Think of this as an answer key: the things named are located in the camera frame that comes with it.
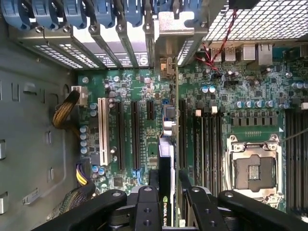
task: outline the ventilation grille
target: ventilation grille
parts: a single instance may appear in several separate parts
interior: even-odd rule
[[[59,52],[53,50],[48,45],[36,45],[34,47],[36,49],[44,52],[48,56],[50,56],[50,57],[60,61],[61,63],[64,63],[64,64],[70,66],[71,68],[74,68],[74,69],[82,68],[82,66],[80,66],[79,64],[75,63],[74,61],[68,59],[67,57],[65,57],[64,55],[60,54]]]
[[[220,11],[206,41],[221,41],[232,19],[228,4]],[[308,0],[261,0],[238,10],[228,40],[296,39],[308,33]]]
[[[71,44],[60,44],[60,48],[62,48],[65,52],[69,53],[70,55],[74,56],[78,60],[80,60],[82,63],[87,65],[90,68],[98,68],[96,63],[94,63],[91,59],[89,59],[87,56],[85,56],[83,53],[78,51],[74,46]]]

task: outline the capacitor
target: capacitor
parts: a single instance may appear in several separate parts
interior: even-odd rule
[[[291,87],[292,87],[294,90],[300,90],[300,89],[303,89],[304,84],[303,84],[303,83],[292,83]]]
[[[88,126],[87,126],[87,125],[81,126],[81,127],[79,128],[79,131],[80,131],[81,133],[87,132],[87,131],[88,131]]]
[[[80,146],[81,147],[86,147],[88,145],[87,141],[80,141]]]
[[[202,91],[202,93],[204,94],[207,94],[208,93],[208,87],[204,86],[204,87],[201,87],[200,89]]]
[[[215,89],[214,86],[210,86],[210,87],[208,88],[208,90],[209,90],[210,93],[214,93],[214,92],[216,91],[216,89]]]
[[[110,90],[110,85],[108,83],[105,83],[104,88],[105,90]]]
[[[290,107],[290,105],[288,103],[283,103],[279,105],[280,109],[288,109]]]
[[[82,141],[84,141],[84,140],[86,140],[86,139],[88,138],[88,135],[87,135],[87,133],[81,133],[81,134],[79,135],[79,137],[80,137],[80,139],[81,139]]]
[[[90,116],[91,116],[91,117],[97,116],[97,111],[96,111],[96,110],[90,111]]]
[[[98,107],[97,103],[90,103],[90,109],[95,110]]]
[[[261,100],[256,101],[256,102],[255,102],[255,107],[261,108],[261,107],[262,107],[262,101],[261,101]]]
[[[252,107],[252,102],[251,102],[251,101],[246,101],[246,102],[244,103],[244,107],[246,107],[246,108],[251,108],[251,107]]]
[[[105,168],[104,167],[100,167],[100,169],[98,170],[98,175],[102,176],[105,174]]]
[[[115,99],[114,99],[114,98],[109,98],[109,99],[108,99],[108,102],[109,102],[109,103],[114,103],[114,102],[115,102]]]
[[[293,74],[291,72],[287,72],[287,73],[285,73],[285,76],[287,78],[292,78]]]
[[[111,153],[111,154],[116,153],[116,147],[112,147],[112,148],[110,149],[110,153]]]
[[[80,153],[81,153],[81,154],[87,154],[88,151],[89,151],[89,148],[88,148],[88,147],[82,147],[82,148],[80,149]]]
[[[98,167],[96,165],[92,166],[92,172],[98,172]]]
[[[235,107],[236,108],[242,108],[242,102],[241,101],[236,102]]]
[[[265,106],[266,107],[273,107],[274,106],[274,101],[273,100],[267,100],[265,102]]]

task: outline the ram slot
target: ram slot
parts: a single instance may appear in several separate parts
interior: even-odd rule
[[[204,128],[204,165],[205,176],[204,186],[207,187],[214,196],[222,190],[222,121],[220,114],[212,116],[205,113],[203,117]]]
[[[110,159],[109,148],[109,107],[107,98],[98,98],[98,125],[100,145],[100,165],[108,165]]]
[[[180,120],[179,120],[179,137],[180,137],[180,168],[186,168],[186,104],[185,100],[179,100]]]
[[[141,167],[139,103],[137,101],[132,101],[130,103],[130,108],[133,169],[138,170]]]
[[[115,123],[117,129],[117,162],[119,170],[125,169],[125,124],[122,102],[115,103]]]
[[[286,137],[308,127],[308,113],[287,110]],[[286,141],[286,203],[287,212],[308,210],[308,134],[303,133]]]

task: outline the black pcie slot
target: black pcie slot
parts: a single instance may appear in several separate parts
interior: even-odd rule
[[[141,167],[139,103],[137,101],[132,101],[130,103],[130,108],[133,169],[137,170]]]
[[[186,104],[185,100],[179,100],[179,151],[180,151],[180,168],[186,168]]]
[[[147,113],[147,120],[154,120],[154,102],[153,102],[153,100],[148,100],[146,102],[146,113]]]
[[[125,169],[125,124],[122,102],[115,103],[115,123],[117,129],[117,161],[119,170]]]
[[[308,113],[286,111],[286,137],[308,128]],[[287,212],[308,211],[308,134],[286,141],[286,203]]]
[[[219,113],[211,115],[204,113],[204,160],[205,178],[204,185],[214,196],[217,196],[222,189],[221,183],[221,162],[222,162],[222,121]]]

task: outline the yellow and black wires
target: yellow and black wires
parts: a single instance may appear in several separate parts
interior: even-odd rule
[[[76,126],[66,119],[68,115],[72,112],[74,106],[78,102],[80,93],[73,90],[68,97],[64,100],[63,104],[59,106],[52,118],[52,124],[57,129],[71,129],[79,138],[79,130]]]
[[[88,179],[86,177],[86,174],[84,173],[83,169],[82,169],[82,165],[78,164],[76,166],[76,178],[78,183],[82,186],[82,185],[86,185],[88,183]]]

